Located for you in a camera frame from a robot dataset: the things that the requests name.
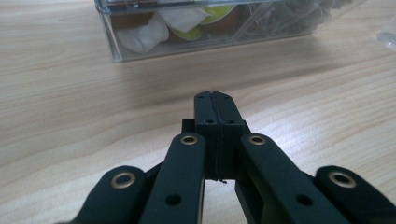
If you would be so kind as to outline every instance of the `small hole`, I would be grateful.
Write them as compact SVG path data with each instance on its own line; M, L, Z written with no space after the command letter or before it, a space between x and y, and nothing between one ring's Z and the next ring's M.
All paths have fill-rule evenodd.
M254 145L264 145L265 139L261 136L250 136L248 141Z
M136 176L129 172L119 173L111 179L111 186L114 189L126 189L136 180Z
M195 143L198 142L198 138L188 135L188 136L184 136L180 139L181 143L183 143L184 145L194 145Z
M304 206L311 206L313 204L312 200L308 196L303 195L303 194L297 195L296 200L298 203L300 203Z
M338 180L339 182L343 183L343 184L348 184L350 181L348 178L346 178L343 175L335 175L334 179Z
M131 177L128 175L121 175L116 179L116 183L119 185L125 184L131 180Z
M344 174L343 172L329 172L329 178L334 184L342 188L353 189L357 185L356 181L352 177Z
M166 204L176 206L181 203L181 197L178 194L170 194L165 199Z

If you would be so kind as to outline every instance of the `clear plastic box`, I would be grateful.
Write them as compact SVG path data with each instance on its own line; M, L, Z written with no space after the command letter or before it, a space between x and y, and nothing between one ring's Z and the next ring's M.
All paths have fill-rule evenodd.
M308 35L364 0L95 0L113 62Z

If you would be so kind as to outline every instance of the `white object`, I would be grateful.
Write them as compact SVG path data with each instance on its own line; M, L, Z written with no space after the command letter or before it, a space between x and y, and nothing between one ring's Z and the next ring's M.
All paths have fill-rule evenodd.
M121 44L136 53L147 53L169 37L165 21L157 13L145 26L120 30L117 36Z
M167 3L179 3L180 0L158 0L159 4ZM192 28L197 26L206 17L210 16L202 8L190 7L190 8L170 8L162 7L158 9L158 13L163 17L168 24L174 30L187 33Z

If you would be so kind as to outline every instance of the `table surface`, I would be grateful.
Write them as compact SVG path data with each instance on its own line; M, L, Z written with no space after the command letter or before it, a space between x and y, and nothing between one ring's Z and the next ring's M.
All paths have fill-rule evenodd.
M396 51L370 0L314 35L112 63L92 0L0 3L0 223L72 219L108 170L163 160L192 97L222 91L305 172L355 171L396 203ZM204 223L246 223L207 182Z

